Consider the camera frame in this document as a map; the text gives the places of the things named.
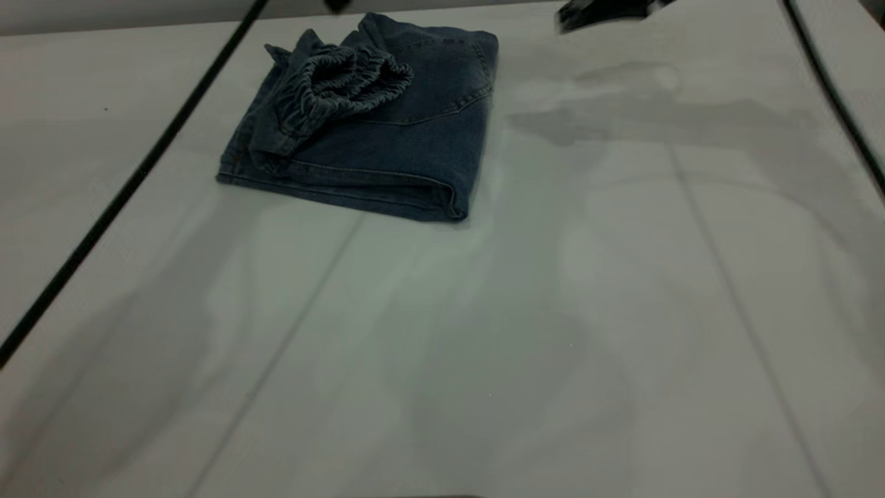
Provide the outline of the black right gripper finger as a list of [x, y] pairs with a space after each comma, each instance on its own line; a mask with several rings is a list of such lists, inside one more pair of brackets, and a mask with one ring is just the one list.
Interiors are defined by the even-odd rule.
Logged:
[[569, 1], [555, 15], [559, 33], [624, 20], [640, 21], [670, 6], [674, 1]]

